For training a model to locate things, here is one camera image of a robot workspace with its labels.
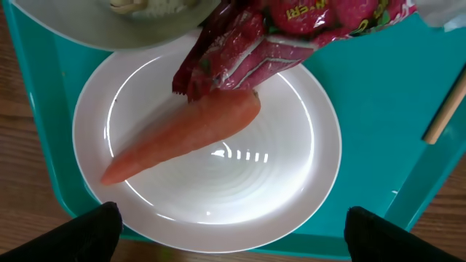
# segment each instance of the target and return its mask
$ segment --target round plate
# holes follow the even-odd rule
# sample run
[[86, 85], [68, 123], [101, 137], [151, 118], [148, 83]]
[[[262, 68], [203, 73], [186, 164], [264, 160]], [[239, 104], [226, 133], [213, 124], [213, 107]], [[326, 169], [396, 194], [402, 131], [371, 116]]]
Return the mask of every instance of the round plate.
[[259, 85], [261, 112], [224, 141], [166, 161], [113, 186], [100, 177], [152, 122], [186, 103], [171, 81], [199, 32], [165, 46], [116, 52], [87, 81], [73, 143], [100, 202], [118, 204], [125, 225], [162, 244], [203, 253], [255, 248], [314, 214], [339, 169], [341, 134], [328, 96], [300, 65]]

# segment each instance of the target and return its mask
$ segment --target wooden stick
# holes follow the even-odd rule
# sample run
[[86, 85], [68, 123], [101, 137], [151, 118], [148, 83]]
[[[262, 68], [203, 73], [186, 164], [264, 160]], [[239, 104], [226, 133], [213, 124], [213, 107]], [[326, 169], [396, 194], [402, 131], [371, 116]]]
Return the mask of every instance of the wooden stick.
[[445, 100], [434, 121], [427, 130], [424, 141], [430, 145], [437, 142], [446, 125], [449, 123], [454, 112], [466, 95], [466, 70], [462, 72], [457, 84], [453, 87], [450, 95]]

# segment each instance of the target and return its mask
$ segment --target tray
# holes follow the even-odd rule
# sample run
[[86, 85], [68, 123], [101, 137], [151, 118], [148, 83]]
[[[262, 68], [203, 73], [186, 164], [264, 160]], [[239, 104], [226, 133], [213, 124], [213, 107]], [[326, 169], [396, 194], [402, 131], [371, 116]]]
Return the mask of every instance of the tray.
[[[72, 216], [98, 206], [73, 153], [74, 106], [109, 52], [50, 33], [3, 0], [57, 200]], [[327, 91], [343, 137], [341, 168], [323, 206], [292, 234], [253, 251], [349, 259], [346, 212], [362, 206], [410, 230], [466, 152], [463, 102], [434, 146], [422, 141], [466, 61], [466, 29], [428, 28], [417, 15], [330, 44], [304, 64]], [[129, 229], [122, 237], [147, 240]]]

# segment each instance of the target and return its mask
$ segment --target carrot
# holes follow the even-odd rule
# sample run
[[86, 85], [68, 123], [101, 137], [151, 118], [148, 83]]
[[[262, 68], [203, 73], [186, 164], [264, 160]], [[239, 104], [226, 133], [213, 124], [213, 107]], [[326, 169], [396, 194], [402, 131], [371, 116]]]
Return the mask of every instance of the carrot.
[[122, 182], [161, 162], [229, 138], [247, 127], [260, 109], [253, 90], [215, 89], [123, 151], [100, 182]]

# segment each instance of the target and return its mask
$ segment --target red plastic package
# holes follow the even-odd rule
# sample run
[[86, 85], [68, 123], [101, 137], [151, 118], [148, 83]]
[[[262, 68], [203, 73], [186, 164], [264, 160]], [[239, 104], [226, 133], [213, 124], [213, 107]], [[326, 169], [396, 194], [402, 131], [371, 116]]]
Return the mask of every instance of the red plastic package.
[[214, 88], [252, 89], [332, 41], [380, 31], [415, 11], [410, 0], [222, 1], [173, 91], [192, 101]]

